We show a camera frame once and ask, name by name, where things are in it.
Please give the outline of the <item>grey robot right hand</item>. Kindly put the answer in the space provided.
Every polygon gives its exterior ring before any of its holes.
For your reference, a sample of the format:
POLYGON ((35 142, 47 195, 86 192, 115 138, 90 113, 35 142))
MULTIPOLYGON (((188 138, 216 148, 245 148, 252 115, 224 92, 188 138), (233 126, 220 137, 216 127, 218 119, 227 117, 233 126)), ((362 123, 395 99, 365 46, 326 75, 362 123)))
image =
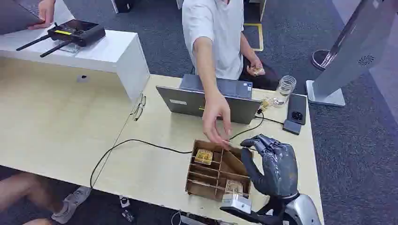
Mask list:
POLYGON ((263 134, 240 144, 241 160, 254 187, 262 194, 290 198, 298 194, 298 167, 293 147, 263 134), (254 147, 261 156, 261 173, 250 156, 254 147))

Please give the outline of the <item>person's right hand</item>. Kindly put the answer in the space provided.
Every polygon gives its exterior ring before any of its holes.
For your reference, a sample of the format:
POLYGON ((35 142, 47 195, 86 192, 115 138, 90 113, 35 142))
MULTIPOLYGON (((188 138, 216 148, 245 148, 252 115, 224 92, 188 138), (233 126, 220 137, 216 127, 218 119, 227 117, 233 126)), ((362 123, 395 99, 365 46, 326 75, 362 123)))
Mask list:
POLYGON ((230 107, 225 97, 218 90, 205 93, 205 109, 202 120, 203 134, 208 140, 229 150, 228 141, 231 132, 230 107), (217 129, 216 121, 218 118, 221 118, 223 122, 223 135, 217 129))

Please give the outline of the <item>person's left hand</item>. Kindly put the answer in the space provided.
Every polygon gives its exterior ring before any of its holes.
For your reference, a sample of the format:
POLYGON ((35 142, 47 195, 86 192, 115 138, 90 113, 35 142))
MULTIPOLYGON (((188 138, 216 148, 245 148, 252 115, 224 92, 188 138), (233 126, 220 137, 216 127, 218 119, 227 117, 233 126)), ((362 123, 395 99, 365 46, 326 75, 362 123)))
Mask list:
POLYGON ((260 60, 255 60, 254 62, 250 62, 250 65, 246 67, 246 70, 249 73, 249 75, 254 77, 265 75, 265 70, 260 60))

